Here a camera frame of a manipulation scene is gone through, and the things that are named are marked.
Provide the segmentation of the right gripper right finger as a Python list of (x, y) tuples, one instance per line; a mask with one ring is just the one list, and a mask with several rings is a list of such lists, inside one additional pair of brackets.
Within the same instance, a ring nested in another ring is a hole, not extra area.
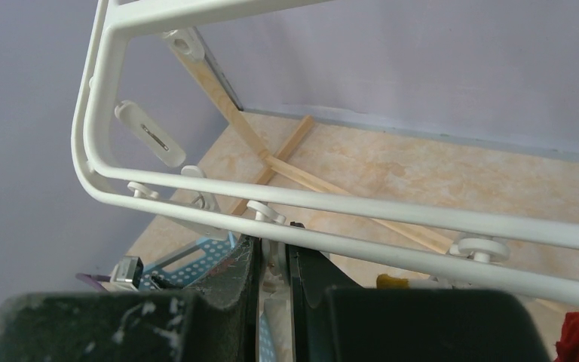
[(547, 361), (526, 309), (495, 290), (376, 289), (288, 245), (297, 361)]

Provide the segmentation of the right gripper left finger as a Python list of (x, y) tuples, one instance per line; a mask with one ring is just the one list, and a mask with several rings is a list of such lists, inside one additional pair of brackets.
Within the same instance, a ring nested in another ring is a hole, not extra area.
[(0, 361), (256, 361), (262, 251), (244, 235), (187, 287), (28, 293), (0, 306)]

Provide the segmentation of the white clip hanger frame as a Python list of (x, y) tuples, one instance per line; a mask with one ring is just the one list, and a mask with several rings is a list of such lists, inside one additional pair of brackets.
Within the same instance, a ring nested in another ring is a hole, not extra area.
[(286, 244), (579, 306), (579, 281), (576, 280), (253, 221), (239, 216), (194, 211), (163, 201), (123, 195), (109, 185), (111, 179), (135, 181), (579, 250), (577, 224), (177, 176), (116, 166), (108, 145), (109, 123), (116, 104), (127, 45), (132, 38), (299, 6), (298, 1), (134, 1), (126, 4), (118, 1), (99, 2), (71, 133), (72, 161), (84, 190), (104, 204), (172, 216)]

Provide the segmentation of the light blue plastic basket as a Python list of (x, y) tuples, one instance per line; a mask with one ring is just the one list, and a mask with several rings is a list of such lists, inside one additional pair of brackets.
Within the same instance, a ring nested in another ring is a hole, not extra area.
[(190, 346), (208, 361), (276, 361), (268, 319), (260, 305), (264, 270), (259, 240), (228, 235), (200, 238), (148, 264), (138, 290), (186, 291)]

